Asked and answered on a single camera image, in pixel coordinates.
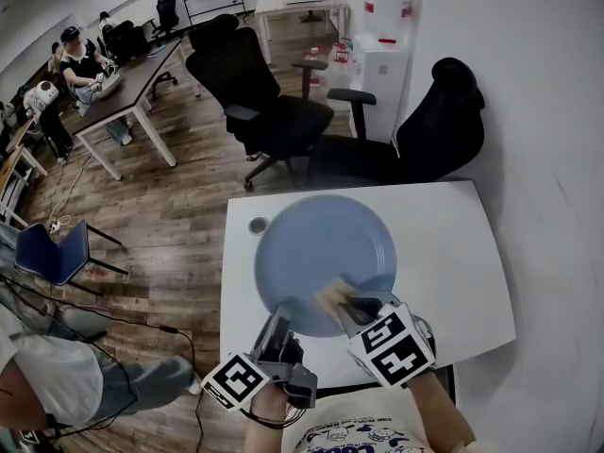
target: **sneaker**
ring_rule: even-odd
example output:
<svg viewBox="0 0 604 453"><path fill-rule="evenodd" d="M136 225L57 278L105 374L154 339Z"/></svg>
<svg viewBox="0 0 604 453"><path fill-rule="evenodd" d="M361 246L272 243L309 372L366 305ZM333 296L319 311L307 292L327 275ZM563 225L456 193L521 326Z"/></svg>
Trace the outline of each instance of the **sneaker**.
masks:
<svg viewBox="0 0 604 453"><path fill-rule="evenodd" d="M193 372L193 382L185 389L193 396L199 396L204 392L204 388L201 387L201 377L197 373Z"/></svg>

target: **round blue tray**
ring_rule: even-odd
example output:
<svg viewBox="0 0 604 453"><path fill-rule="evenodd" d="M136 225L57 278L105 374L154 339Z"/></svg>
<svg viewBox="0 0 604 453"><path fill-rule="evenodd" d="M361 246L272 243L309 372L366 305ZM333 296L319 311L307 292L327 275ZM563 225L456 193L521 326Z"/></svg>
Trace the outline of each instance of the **round blue tray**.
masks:
<svg viewBox="0 0 604 453"><path fill-rule="evenodd" d="M341 277L364 292L390 292L396 252L388 228L356 200L337 194L305 198L282 211L260 238L256 286L270 313L287 300L292 330L312 337L343 332L315 299Z"/></svg>

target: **blue chair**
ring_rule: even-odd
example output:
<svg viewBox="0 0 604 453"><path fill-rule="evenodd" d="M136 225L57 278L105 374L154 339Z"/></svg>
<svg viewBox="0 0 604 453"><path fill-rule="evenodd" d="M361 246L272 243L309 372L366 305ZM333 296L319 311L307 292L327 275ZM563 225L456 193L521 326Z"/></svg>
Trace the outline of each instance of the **blue chair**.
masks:
<svg viewBox="0 0 604 453"><path fill-rule="evenodd" d="M44 225L38 223L19 233L15 264L19 269L42 277L53 285L67 283L81 291L102 297L101 293L72 281L72 278L84 265L91 262L126 276L128 272L91 257L88 231L122 246L120 242L88 225L84 220L79 222L59 243L55 243Z"/></svg>

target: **white t-shirt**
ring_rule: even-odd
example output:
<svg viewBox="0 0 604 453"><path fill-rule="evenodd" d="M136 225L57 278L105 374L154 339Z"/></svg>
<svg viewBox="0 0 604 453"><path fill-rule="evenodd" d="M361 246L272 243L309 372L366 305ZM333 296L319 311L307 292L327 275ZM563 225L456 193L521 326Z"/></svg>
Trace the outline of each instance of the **white t-shirt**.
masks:
<svg viewBox="0 0 604 453"><path fill-rule="evenodd" d="M283 432L282 453L433 453L408 389L369 389L317 401ZM459 451L491 453L474 443Z"/></svg>
<svg viewBox="0 0 604 453"><path fill-rule="evenodd" d="M11 359L59 423L82 425L97 412L103 375L92 350L83 343L25 335L21 321L0 305L0 372Z"/></svg>

